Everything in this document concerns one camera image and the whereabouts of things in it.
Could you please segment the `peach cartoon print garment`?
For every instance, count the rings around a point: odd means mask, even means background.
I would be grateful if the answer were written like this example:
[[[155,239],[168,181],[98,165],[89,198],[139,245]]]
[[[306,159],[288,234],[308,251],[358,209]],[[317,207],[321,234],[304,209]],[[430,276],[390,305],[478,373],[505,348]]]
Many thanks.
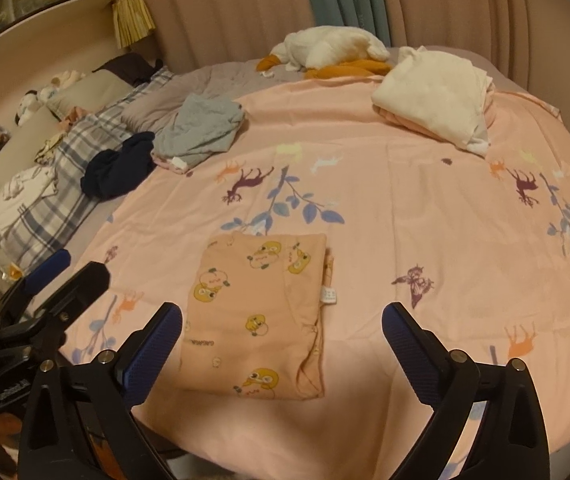
[[[323,396],[323,234],[209,240],[186,307],[178,383],[253,400]]]

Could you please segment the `white clothes on pillow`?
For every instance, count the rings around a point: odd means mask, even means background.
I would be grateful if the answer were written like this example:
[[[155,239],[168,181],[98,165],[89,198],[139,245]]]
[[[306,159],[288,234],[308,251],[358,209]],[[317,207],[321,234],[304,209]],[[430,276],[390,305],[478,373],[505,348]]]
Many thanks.
[[[0,189],[0,234],[4,235],[38,200],[58,192],[58,176],[53,166],[25,169]]]

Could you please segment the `cream folded clothes stack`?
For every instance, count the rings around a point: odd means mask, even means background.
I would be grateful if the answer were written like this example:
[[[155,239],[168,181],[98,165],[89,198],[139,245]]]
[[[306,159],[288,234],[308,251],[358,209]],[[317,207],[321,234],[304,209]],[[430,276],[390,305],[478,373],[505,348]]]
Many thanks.
[[[493,78],[467,58],[403,47],[372,102],[392,124],[486,157],[494,91]]]

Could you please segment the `plaid pillow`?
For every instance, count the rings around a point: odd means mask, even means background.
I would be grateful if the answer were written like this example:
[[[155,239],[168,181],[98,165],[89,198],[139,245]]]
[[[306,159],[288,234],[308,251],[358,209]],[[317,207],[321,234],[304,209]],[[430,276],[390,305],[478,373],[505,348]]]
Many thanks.
[[[0,236],[0,279],[12,268],[31,272],[72,239],[98,204],[80,188],[87,164],[99,152],[119,148],[132,136],[122,122],[125,106],[149,90],[158,89],[172,75],[167,67],[162,67],[148,84],[141,84],[114,104],[72,126],[72,131],[55,148],[53,167],[58,176],[58,192],[38,200]]]

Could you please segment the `dark navy garment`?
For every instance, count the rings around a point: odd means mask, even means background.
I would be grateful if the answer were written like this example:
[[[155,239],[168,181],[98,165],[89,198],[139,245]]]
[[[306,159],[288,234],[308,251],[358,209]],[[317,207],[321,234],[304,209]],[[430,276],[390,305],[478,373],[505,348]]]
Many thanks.
[[[105,150],[88,163],[80,188],[93,200],[114,200],[135,190],[155,169],[151,149],[155,134],[133,134],[118,151]]]

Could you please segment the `beige headboard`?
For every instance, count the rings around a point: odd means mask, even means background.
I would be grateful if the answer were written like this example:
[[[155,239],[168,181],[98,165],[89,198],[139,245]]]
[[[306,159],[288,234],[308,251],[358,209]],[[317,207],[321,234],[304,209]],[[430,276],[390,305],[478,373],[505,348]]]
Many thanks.
[[[0,151],[0,188],[20,171],[35,165],[37,152],[46,140],[62,131],[60,121],[75,106],[99,112],[132,90],[130,84],[108,70],[98,70],[53,96],[25,125],[14,130]]]

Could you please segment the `small plush toy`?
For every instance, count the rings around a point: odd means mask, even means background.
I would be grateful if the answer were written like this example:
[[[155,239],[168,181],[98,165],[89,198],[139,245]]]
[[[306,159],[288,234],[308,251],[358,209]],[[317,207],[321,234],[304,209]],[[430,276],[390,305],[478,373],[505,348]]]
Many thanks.
[[[42,88],[37,90],[28,90],[18,104],[15,123],[22,126],[32,116],[34,116],[41,107],[46,105],[53,96],[69,88],[72,84],[80,81],[86,76],[85,73],[79,70],[65,70],[64,72],[55,74],[51,80]]]

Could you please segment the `grey blanket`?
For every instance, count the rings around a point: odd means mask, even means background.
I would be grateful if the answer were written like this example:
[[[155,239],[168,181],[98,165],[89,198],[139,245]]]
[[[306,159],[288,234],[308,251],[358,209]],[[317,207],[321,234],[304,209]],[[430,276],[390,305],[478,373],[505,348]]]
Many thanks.
[[[290,72],[283,65],[267,76],[256,70],[256,61],[227,62],[172,75],[158,89],[138,96],[122,111],[122,122],[133,133],[159,133],[178,115],[191,94],[203,98],[236,100],[247,94],[303,79],[302,72]]]

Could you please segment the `grey crumpled garment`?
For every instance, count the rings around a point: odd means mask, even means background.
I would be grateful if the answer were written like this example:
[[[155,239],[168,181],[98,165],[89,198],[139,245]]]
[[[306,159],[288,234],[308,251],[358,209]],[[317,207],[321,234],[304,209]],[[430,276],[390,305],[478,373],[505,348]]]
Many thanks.
[[[245,110],[238,102],[191,93],[156,134],[151,158],[159,167],[186,174],[209,157],[229,151],[244,122]]]

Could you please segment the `yellow hanging paper bundle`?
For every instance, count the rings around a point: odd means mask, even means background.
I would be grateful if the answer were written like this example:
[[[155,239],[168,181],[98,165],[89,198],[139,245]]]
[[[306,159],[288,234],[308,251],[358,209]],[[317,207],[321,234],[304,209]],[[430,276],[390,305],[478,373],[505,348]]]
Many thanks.
[[[127,49],[155,32],[156,25],[145,0],[114,0],[112,11],[119,49]]]

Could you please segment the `white goose plush toy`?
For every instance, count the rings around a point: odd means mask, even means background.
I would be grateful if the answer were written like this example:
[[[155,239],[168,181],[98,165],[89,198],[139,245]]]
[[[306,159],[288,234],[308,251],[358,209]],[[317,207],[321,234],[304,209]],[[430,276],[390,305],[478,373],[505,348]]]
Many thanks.
[[[391,70],[385,44],[365,29],[315,26],[291,32],[256,65],[257,72],[284,65],[306,79],[385,76]]]

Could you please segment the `beige curtain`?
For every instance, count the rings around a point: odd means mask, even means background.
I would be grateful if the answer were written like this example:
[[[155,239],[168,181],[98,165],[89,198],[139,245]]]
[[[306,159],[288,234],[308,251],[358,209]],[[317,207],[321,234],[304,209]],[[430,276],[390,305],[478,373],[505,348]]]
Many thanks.
[[[315,25],[310,0],[146,0],[178,70],[257,58]],[[391,47],[475,52],[570,110],[570,0],[386,0]]]

